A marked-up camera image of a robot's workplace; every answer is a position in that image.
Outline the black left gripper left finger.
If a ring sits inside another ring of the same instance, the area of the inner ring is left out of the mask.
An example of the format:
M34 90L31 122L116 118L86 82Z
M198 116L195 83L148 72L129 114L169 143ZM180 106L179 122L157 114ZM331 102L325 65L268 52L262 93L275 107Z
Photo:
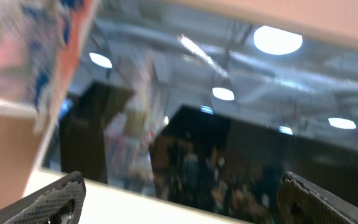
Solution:
M74 171L0 209L0 224L78 224L85 197L83 175Z

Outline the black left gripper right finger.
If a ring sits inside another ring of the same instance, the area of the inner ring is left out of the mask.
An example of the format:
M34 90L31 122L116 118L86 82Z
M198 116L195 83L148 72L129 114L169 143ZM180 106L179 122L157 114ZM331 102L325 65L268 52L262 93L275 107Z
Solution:
M284 173L277 207L285 223L358 224L358 208L292 172Z

